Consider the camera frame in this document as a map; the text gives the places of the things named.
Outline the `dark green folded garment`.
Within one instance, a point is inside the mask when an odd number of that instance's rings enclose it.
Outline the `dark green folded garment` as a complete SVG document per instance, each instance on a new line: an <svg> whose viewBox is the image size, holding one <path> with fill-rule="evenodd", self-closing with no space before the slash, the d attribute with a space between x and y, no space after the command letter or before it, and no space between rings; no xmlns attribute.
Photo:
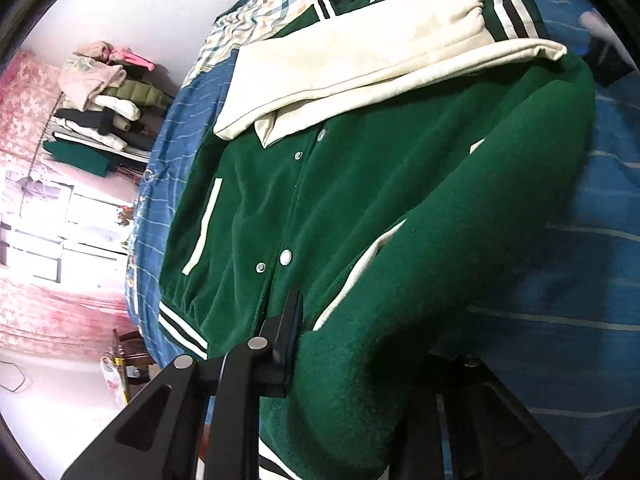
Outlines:
<svg viewBox="0 0 640 480"><path fill-rule="evenodd" d="M85 144L64 140L44 141L43 149L57 162L87 171L97 177L106 177L119 166L116 160Z"/></svg>

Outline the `green and cream varsity jacket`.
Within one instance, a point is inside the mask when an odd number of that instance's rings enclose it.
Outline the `green and cream varsity jacket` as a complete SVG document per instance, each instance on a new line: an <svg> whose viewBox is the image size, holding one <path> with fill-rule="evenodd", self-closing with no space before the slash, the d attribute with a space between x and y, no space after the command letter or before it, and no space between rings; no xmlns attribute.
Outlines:
<svg viewBox="0 0 640 480"><path fill-rule="evenodd" d="M573 180L586 64L534 0L317 0L239 50L160 270L158 322L223 356L303 296L265 479L376 479L402 357L484 295Z"/></svg>

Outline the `blue striped bed sheet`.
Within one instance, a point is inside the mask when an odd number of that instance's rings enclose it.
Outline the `blue striped bed sheet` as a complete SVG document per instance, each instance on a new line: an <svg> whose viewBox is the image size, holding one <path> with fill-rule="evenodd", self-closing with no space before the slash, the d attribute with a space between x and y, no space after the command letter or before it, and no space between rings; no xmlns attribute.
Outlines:
<svg viewBox="0 0 640 480"><path fill-rule="evenodd" d="M179 90L134 213L126 304L152 357L178 349L157 322L169 225L196 149L219 114L232 49L206 49ZM639 76L596 90L596 121L566 208L454 337L524 402L587 479L600 479L639 420Z"/></svg>

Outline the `white plastic bag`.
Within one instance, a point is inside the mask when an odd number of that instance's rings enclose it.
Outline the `white plastic bag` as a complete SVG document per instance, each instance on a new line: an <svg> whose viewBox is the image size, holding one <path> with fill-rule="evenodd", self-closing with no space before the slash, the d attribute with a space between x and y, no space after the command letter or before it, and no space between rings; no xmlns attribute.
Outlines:
<svg viewBox="0 0 640 480"><path fill-rule="evenodd" d="M120 408L124 408L128 404L126 386L114 358L112 356L102 356L100 369L107 389L114 396L116 404Z"/></svg>

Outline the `pink floral curtain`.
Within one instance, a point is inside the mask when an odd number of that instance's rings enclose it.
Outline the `pink floral curtain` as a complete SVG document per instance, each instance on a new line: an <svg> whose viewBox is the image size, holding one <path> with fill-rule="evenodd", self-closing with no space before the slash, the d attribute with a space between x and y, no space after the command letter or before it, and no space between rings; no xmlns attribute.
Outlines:
<svg viewBox="0 0 640 480"><path fill-rule="evenodd" d="M43 177L37 153L50 111L58 98L58 68L19 50L1 76L1 219L17 217L23 190L6 180ZM97 360L113 333L134 330L121 292L102 294L48 284L25 270L1 267L3 348L70 360Z"/></svg>

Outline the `pile of folded clothes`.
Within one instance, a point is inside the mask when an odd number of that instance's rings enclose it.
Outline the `pile of folded clothes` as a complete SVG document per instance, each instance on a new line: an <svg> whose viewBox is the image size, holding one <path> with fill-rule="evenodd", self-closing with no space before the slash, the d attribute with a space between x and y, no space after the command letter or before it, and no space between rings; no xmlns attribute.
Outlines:
<svg viewBox="0 0 640 480"><path fill-rule="evenodd" d="M151 81L155 64L105 41L81 44L58 75L55 125L107 151L149 155L172 97Z"/></svg>

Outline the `dark wooden bedside furniture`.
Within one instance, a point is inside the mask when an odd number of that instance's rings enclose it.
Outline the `dark wooden bedside furniture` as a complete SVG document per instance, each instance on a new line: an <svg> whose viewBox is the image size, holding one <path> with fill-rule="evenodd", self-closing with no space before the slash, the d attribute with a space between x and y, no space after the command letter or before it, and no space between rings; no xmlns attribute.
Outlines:
<svg viewBox="0 0 640 480"><path fill-rule="evenodd" d="M141 334L135 330L124 334L112 330L111 355L122 384L125 403L129 403L152 380L152 368L156 362Z"/></svg>

